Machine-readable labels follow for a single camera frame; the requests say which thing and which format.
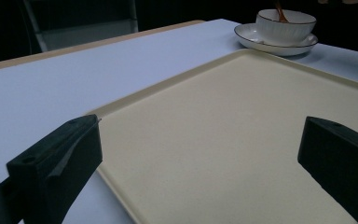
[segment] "cream tray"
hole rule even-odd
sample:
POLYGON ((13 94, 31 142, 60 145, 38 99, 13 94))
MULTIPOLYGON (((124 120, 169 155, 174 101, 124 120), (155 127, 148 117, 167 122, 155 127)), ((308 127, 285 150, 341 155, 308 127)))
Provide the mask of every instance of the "cream tray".
POLYGON ((90 113, 137 223, 355 223, 297 154, 306 116, 358 132, 358 83, 243 49, 90 113))

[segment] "dark background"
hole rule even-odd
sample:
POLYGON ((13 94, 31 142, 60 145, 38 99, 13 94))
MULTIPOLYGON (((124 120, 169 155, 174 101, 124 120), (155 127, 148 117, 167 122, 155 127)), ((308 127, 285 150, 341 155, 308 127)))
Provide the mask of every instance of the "dark background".
MULTIPOLYGON (((252 23, 257 11, 274 8, 272 0, 135 0, 135 5, 139 31, 192 20, 252 23)), ((314 16, 312 32, 320 43, 358 50, 358 4, 281 0, 281 5, 314 16)), ((33 1, 32 7, 42 30, 130 17, 127 0, 44 0, 33 1)), ((0 61, 40 51, 22 0, 0 0, 0 61)))

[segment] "spoon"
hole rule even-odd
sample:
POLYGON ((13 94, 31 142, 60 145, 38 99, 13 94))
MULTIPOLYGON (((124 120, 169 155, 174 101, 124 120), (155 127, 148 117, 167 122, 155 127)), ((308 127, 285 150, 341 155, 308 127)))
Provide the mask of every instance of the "spoon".
POLYGON ((281 22, 289 22, 283 15, 283 10, 281 7, 281 3, 279 2, 279 0, 273 0, 275 7, 277 8, 278 14, 279 14, 279 21, 281 22))

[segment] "cup rim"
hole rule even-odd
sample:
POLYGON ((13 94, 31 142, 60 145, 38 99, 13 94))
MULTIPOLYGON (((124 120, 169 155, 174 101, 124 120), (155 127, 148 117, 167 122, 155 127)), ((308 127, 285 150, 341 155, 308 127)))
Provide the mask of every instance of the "cup rim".
POLYGON ((274 22, 280 22, 280 23, 286 23, 286 24, 313 24, 313 23, 316 23, 316 21, 317 21, 316 18, 313 17, 313 16, 311 16, 310 14, 307 14, 307 13, 304 13, 304 12, 300 12, 300 11, 288 10, 288 9, 283 9, 283 12, 289 12, 289 11, 290 11, 290 12, 295 12, 295 13, 301 13, 301 14, 304 14, 304 15, 310 17, 310 18, 312 19, 312 21, 309 21, 309 22, 292 22, 292 21, 285 22, 285 21, 275 21, 275 20, 272 20, 272 19, 270 19, 270 18, 267 18, 267 17, 265 17, 265 16, 260 15, 260 13, 263 12, 263 11, 271 11, 271 10, 277 10, 277 9, 271 8, 271 9, 263 9, 263 10, 260 10, 260 11, 257 12, 257 16, 258 16, 258 17, 261 17, 261 18, 263 18, 263 19, 265 19, 265 20, 267 20, 267 21, 274 21, 274 22))

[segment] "white tablecloth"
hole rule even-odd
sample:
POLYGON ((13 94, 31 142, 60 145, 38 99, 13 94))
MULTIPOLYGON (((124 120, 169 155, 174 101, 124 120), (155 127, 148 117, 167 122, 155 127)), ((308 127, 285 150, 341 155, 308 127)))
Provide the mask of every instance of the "white tablecloth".
MULTIPOLYGON (((69 119, 243 46, 233 21, 207 21, 0 69, 0 181, 6 163, 69 119)), ((317 44, 287 59, 358 81, 358 52, 317 44)), ((94 174, 64 223, 131 223, 94 174)))

